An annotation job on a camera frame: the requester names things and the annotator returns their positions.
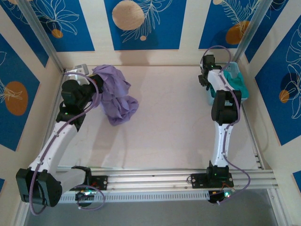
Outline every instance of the enclosure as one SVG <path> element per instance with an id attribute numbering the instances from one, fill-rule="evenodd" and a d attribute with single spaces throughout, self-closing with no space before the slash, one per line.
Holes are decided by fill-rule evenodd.
<path id="1" fill-rule="evenodd" d="M 0 225 L 53 225 L 53 216 L 56 225 L 84 218 L 104 225 L 301 225 L 300 0 L 0 0 L 0 6 Z M 248 92 L 228 158 L 251 177 L 236 197 L 248 179 L 230 165 L 235 192 L 220 206 L 207 201 L 212 189 L 194 189 L 188 180 L 205 172 L 213 155 L 214 98 L 198 76 L 202 56 L 216 45 L 228 48 L 231 59 L 220 47 L 207 54 L 217 65 L 236 62 Z M 86 166 L 108 176 L 104 207 L 78 210 L 69 191 L 36 217 L 20 199 L 16 173 L 51 137 L 69 79 L 64 73 L 81 64 L 89 74 L 98 65 L 115 66 L 139 107 L 117 126 L 103 107 L 93 108 L 60 159 L 57 172 Z M 92 206 L 103 201 L 98 195 Z M 114 218 L 118 211 L 125 211 L 123 222 Z"/>

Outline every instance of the ventilation grille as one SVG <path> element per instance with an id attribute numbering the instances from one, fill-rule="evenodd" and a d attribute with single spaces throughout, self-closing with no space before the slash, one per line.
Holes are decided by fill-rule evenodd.
<path id="1" fill-rule="evenodd" d="M 139 192 L 139 193 L 112 193 L 105 194 L 106 202 L 159 202 L 184 200 L 209 200 L 208 191 L 197 192 Z M 81 202 L 102 202 L 101 194 L 89 197 Z M 60 203 L 76 203 L 75 194 L 63 194 Z"/>

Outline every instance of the white floor panel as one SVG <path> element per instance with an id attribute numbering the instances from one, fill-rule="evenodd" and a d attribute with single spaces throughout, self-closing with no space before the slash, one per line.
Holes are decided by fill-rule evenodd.
<path id="1" fill-rule="evenodd" d="M 89 112 L 60 166 L 205 169 L 214 148 L 214 122 L 196 66 L 118 67 L 139 109 L 113 127 L 101 107 Z M 257 169 L 244 116 L 233 128 L 229 160 Z"/>

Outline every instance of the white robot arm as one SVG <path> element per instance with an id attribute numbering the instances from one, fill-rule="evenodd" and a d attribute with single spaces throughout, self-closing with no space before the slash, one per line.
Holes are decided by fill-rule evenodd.
<path id="1" fill-rule="evenodd" d="M 87 66 L 82 65 L 72 72 L 87 75 Z M 17 172 L 16 180 L 22 201 L 29 202 L 30 191 L 33 191 L 33 203 L 53 207 L 57 205 L 64 192 L 77 185 L 91 185 L 90 168 L 74 166 L 66 173 L 58 174 L 56 172 L 68 144 L 84 121 L 86 106 L 91 103 L 96 92 L 102 92 L 103 80 L 101 77 L 92 75 L 90 79 L 95 82 L 97 89 L 87 79 L 77 76 L 73 76 L 72 79 L 63 83 L 63 102 L 60 104 L 60 111 L 49 140 L 29 168 L 20 169 Z M 33 188 L 30 190 L 33 178 L 35 180 Z"/>
<path id="2" fill-rule="evenodd" d="M 212 85 L 215 92 L 217 92 L 218 90 L 229 91 L 226 87 L 229 87 L 231 90 L 234 90 L 226 80 L 224 73 L 218 69 L 209 71 L 208 82 Z M 228 165 L 223 155 L 223 151 L 224 151 L 226 153 L 226 156 L 228 156 L 230 135 L 233 129 L 233 126 L 228 127 L 228 125 L 229 124 L 226 123 L 220 125 L 218 122 L 216 121 L 214 122 L 215 142 L 214 142 L 214 152 L 211 158 L 211 163 L 214 166 L 226 167 Z M 223 150 L 223 142 L 225 136 L 226 136 L 226 144 L 225 144 L 225 150 Z"/>
<path id="3" fill-rule="evenodd" d="M 202 74 L 198 77 L 199 82 L 202 86 L 207 86 L 207 90 L 211 86 L 215 90 L 214 103 L 211 110 L 211 117 L 215 126 L 215 142 L 213 156 L 209 161 L 206 173 L 191 175 L 196 181 L 192 187 L 217 188 L 222 187 L 224 184 L 233 187 L 232 175 L 229 173 L 228 162 L 225 157 L 228 157 L 233 124 L 238 119 L 241 92 L 234 90 L 230 86 L 223 74 L 222 67 L 215 64 L 213 55 L 204 56 L 202 62 Z"/>

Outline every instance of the crumpled purple cloth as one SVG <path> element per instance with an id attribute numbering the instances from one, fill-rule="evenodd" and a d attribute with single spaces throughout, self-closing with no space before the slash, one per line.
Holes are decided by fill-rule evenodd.
<path id="1" fill-rule="evenodd" d="M 128 96 L 131 84 L 122 72 L 112 65 L 101 65 L 93 69 L 93 74 L 98 74 L 103 80 L 103 93 L 99 96 L 99 103 L 95 105 L 102 105 L 112 126 L 129 121 L 139 104 L 135 98 Z"/>

